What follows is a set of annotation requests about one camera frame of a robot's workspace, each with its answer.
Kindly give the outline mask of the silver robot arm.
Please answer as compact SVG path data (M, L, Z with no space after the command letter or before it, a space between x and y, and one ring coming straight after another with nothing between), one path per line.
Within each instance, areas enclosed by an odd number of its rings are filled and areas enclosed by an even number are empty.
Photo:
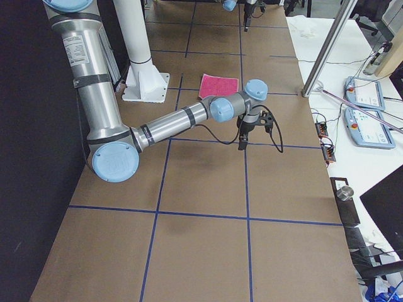
M62 37L74 76L73 85L82 102L90 127L87 142L92 170L107 182L131 178L145 148L182 134L201 122L213 119L223 123L237 117L238 150L245 150L248 134L255 126L265 127L273 140L278 123L263 105L268 86L259 79L230 96L208 96L139 127L129 127L121 119L111 77L103 56L99 31L103 26L97 1L43 1L48 20ZM160 73L152 62L140 1L113 1L130 59L127 101L161 103L165 100L169 74Z
M234 10L236 7L238 1L237 0L223 0L220 1L222 3L222 7L228 11L231 12ZM255 15L254 12L256 9L259 9L261 11L260 15ZM247 32L251 26L251 21L253 18L260 18L262 15L265 14L266 11L266 5L264 1L258 1L258 0L246 0L244 1L244 31Z

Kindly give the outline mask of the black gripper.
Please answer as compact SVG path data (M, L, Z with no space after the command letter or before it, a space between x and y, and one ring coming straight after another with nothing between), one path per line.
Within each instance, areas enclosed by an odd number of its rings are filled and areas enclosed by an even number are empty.
M273 116L267 111L260 111L256 115L240 115L237 117L237 127L239 133L249 133L256 126L263 126L266 133L271 133L273 129ZM248 135L239 135L238 150L245 150L248 145Z
M264 13L264 1L262 0L247 0L244 5L244 31L248 32L251 18L256 8L261 10L261 13Z

